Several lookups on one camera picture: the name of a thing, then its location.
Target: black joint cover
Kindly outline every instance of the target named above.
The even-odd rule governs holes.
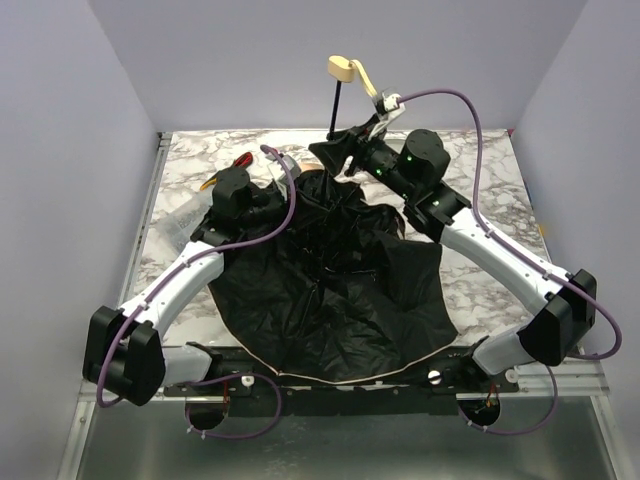
[[[596,279],[580,270],[569,280],[596,297]],[[518,332],[520,343],[534,359],[556,366],[573,350],[593,326],[595,308],[582,297],[563,287],[524,329]]]
[[[121,310],[100,307],[91,317],[82,376],[97,383],[109,346],[125,321]],[[162,385],[165,375],[160,336],[150,323],[132,322],[125,332],[126,345],[118,345],[107,370],[105,388],[144,405]]]
[[[251,206],[250,184],[249,173],[244,168],[229,167],[220,170],[216,186],[211,190],[212,210],[227,218],[237,218]]]
[[[446,183],[440,182],[427,197],[416,203],[405,204],[403,213],[417,232],[439,243],[444,227],[452,225],[453,217],[463,208],[470,206],[471,202],[468,199]]]
[[[414,130],[398,156],[398,169],[405,178],[420,179],[421,189],[431,192],[442,180],[451,157],[442,140],[431,130]]]

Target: metal floor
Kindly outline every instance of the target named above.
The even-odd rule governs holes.
[[[496,426],[536,423],[549,398],[507,398]],[[588,397],[563,398],[544,429],[496,437],[459,417],[287,417],[254,440],[186,434],[183,403],[97,410],[80,479],[614,479]],[[236,433],[266,419],[230,419]]]

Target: red object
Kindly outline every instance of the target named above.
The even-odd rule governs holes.
[[[252,163],[253,163],[253,155],[251,154],[251,152],[246,152],[240,155],[238,158],[236,158],[236,160],[233,162],[233,166],[247,168]]]
[[[225,411],[229,408],[229,382],[224,382],[224,393],[222,395],[222,405],[224,405]]]

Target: metal frame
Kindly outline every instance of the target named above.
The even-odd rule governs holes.
[[[147,197],[143,213],[138,227],[136,243],[132,249],[129,259],[129,266],[123,282],[123,287],[119,297],[119,304],[131,296],[133,286],[136,282],[137,271],[140,266],[142,249],[149,231],[151,214],[155,205],[156,197],[160,187],[160,180],[164,171],[172,134],[160,134],[158,152],[155,159],[154,170],[151,183],[147,191]],[[544,245],[547,258],[549,252]],[[520,391],[517,393],[504,393],[503,397],[548,397],[552,394],[551,382],[546,369],[539,365],[524,365],[516,367],[519,379]],[[614,474],[619,479],[633,478],[633,465],[631,463],[628,450],[622,438],[622,434],[613,417],[613,411],[607,395],[609,387],[604,376],[600,362],[585,362],[578,360],[568,360],[562,365],[553,368],[558,382],[559,394],[561,396],[589,396],[592,401],[598,426],[604,439],[604,445],[612,464]],[[58,480],[70,480],[77,478],[84,447],[88,438],[91,420],[95,411],[95,385],[82,382],[78,394],[78,404],[71,425],[69,438],[62,458]],[[108,399],[111,394],[105,392]],[[459,399],[477,398],[473,394],[458,394]],[[222,397],[188,397],[189,402],[222,402]],[[154,396],[152,402],[157,401],[180,401],[182,397],[165,397],[161,391]]]
[[[58,470],[58,480],[73,480],[77,478],[94,410],[94,402],[78,402],[67,446],[62,456],[62,464],[60,465],[60,470]]]

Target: black rod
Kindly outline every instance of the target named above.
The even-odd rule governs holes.
[[[336,95],[333,98],[333,111],[331,112],[331,125],[329,125],[329,140],[333,140],[333,132],[336,130],[336,119],[338,118],[338,104],[340,103],[340,90],[342,90],[342,82],[338,80],[336,83]]]

